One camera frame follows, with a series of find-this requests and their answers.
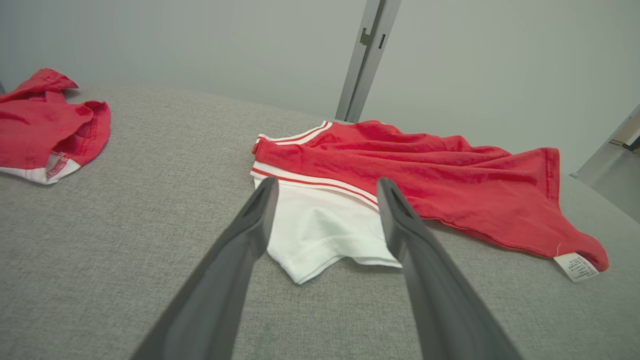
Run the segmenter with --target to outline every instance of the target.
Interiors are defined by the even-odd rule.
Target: care label
[[[600,272],[589,262],[575,252],[554,257],[554,260],[573,282],[581,282],[598,275]]]

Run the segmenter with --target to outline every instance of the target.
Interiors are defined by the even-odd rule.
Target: metal frame
[[[589,163],[589,160],[593,159],[597,154],[600,153],[600,151],[602,151],[602,149],[607,146],[607,144],[613,140],[614,136],[616,136],[623,127],[625,127],[625,125],[627,125],[627,122],[631,121],[632,118],[634,118],[638,113],[640,113],[640,104],[638,106],[636,106],[636,108],[631,111],[631,114],[629,114],[629,116],[627,116],[627,118],[622,122],[622,124],[620,124],[620,126],[618,126],[618,128],[611,133],[611,135],[609,135],[609,138],[607,139],[607,141],[605,141],[604,143],[602,143],[602,145],[598,148],[598,150],[596,150],[596,152],[593,153],[593,155],[591,155],[591,157],[589,159],[587,159],[587,161],[582,164],[582,166],[580,167],[580,169],[578,169],[578,171],[571,173],[570,176],[579,179],[580,178],[580,172],[583,171],[587,164]]]
[[[401,0],[367,0],[351,55],[337,120],[358,122],[385,51]]]
[[[382,54],[389,42],[391,29],[393,28],[398,9],[400,8],[400,1],[401,0],[383,0],[381,2],[380,17],[374,28],[373,41],[367,49],[360,76],[358,77],[356,88],[353,92],[351,105],[345,118],[347,122],[355,123],[360,121],[360,114],[362,114],[362,109],[369,95],[369,89],[371,89],[371,85],[373,84],[373,78],[376,75]]]
[[[353,52],[351,53],[349,70],[347,71],[344,86],[342,87],[340,102],[338,102],[338,110],[335,112],[336,120],[344,120],[347,117],[353,91],[356,87],[360,68],[362,67],[367,51],[367,44],[363,44],[362,39],[366,36],[371,36],[379,6],[380,0],[367,0],[367,4],[364,7],[364,14],[362,14],[362,20],[360,21],[360,27],[358,28],[358,34],[356,36],[356,44],[353,46]]]

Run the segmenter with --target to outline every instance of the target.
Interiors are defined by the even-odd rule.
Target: gray fabric surface
[[[70,97],[107,101],[111,137],[58,184],[0,176],[0,359],[129,357],[252,193],[256,135],[323,120],[123,84]],[[561,207],[610,270],[573,284],[551,260],[433,229],[526,359],[639,358],[640,225],[568,176]],[[345,259],[297,286],[264,256],[234,357],[418,359],[404,279]]]

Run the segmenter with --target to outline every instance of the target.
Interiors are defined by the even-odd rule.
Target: white fabric
[[[256,179],[264,179],[269,176],[275,176],[278,178],[278,182],[280,184],[340,192],[345,195],[362,200],[364,204],[367,204],[375,210],[378,210],[378,200],[375,195],[359,189],[351,184],[347,184],[343,181],[328,179],[326,177],[300,175],[294,172],[282,170],[281,168],[276,168],[265,163],[261,163],[259,161],[253,162],[253,168],[250,174]]]
[[[258,187],[262,179],[255,178]],[[363,265],[401,267],[387,250],[380,214],[352,196],[279,182],[267,252],[296,284],[351,257]]]
[[[33,169],[0,167],[0,172],[19,176],[39,184],[54,184],[62,177],[65,177],[81,168],[80,164],[76,163],[74,160],[65,158],[60,163],[61,168],[59,170],[55,169],[55,166],[60,162],[60,158],[60,155],[51,154],[47,160],[46,167]]]

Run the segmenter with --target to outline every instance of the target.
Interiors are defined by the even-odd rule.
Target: clothing
[[[256,188],[262,178],[255,178]],[[387,249],[377,210],[339,192],[286,182],[279,184],[267,252],[296,284],[344,257],[361,265],[402,267]]]
[[[53,184],[98,155],[109,138],[109,106],[67,104],[68,88],[77,85],[41,69],[0,95],[0,172]]]
[[[600,243],[560,211],[557,149],[510,154],[367,121],[323,122],[288,138],[260,135],[253,153],[254,177],[333,190],[374,209],[376,181],[389,177],[422,218],[506,249],[547,258],[576,252],[600,272],[609,267]]]

